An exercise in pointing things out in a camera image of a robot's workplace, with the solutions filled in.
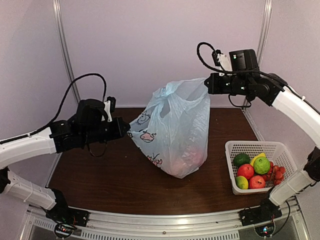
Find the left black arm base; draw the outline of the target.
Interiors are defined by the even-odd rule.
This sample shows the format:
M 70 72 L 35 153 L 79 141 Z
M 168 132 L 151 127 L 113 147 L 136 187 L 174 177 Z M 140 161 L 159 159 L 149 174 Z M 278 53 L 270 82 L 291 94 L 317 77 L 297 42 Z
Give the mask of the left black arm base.
M 55 222 L 65 223 L 72 226 L 86 227 L 90 213 L 87 210 L 81 210 L 69 207 L 65 196 L 60 190 L 51 189 L 54 193 L 55 205 L 46 210 L 46 217 Z

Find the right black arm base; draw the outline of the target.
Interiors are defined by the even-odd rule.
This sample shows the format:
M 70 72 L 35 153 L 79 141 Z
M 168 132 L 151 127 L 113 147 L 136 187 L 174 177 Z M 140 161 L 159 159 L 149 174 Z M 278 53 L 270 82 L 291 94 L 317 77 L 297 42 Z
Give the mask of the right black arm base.
M 240 221 L 243 226 L 271 222 L 282 215 L 280 207 L 272 203 L 269 198 L 263 199 L 257 207 L 246 207 L 239 212 Z

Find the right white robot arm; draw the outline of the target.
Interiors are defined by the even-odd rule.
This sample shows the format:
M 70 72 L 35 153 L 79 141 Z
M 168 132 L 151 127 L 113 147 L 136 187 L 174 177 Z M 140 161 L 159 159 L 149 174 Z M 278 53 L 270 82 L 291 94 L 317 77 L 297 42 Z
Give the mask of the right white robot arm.
M 264 204 L 257 208 L 258 219 L 266 221 L 276 212 L 275 206 L 320 181 L 320 113 L 279 76 L 260 71 L 254 50 L 238 50 L 229 55 L 212 50 L 214 66 L 208 69 L 214 72 L 204 82 L 208 93 L 245 96 L 249 102 L 260 99 L 291 120 L 291 127 L 304 133 L 314 144 L 304 163 L 273 187 Z

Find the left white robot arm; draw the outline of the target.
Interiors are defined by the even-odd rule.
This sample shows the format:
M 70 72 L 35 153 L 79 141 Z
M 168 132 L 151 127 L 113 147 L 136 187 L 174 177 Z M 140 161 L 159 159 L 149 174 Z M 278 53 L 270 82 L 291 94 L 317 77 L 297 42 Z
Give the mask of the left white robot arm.
M 61 192 L 44 188 L 53 156 L 72 149 L 107 144 L 127 133 L 130 125 L 113 117 L 116 99 L 105 102 L 81 100 L 68 120 L 53 120 L 31 133 L 0 142 L 0 192 L 23 202 L 51 210 L 61 222 L 72 218 L 72 211 Z

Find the light blue plastic bag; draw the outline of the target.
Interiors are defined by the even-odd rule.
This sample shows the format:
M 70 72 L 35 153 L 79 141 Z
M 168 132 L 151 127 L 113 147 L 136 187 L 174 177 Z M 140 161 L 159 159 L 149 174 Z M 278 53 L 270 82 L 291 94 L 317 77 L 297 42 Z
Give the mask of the light blue plastic bag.
M 211 99 L 205 78 L 172 81 L 159 88 L 130 123 L 129 137 L 156 167 L 183 179 L 208 156 Z

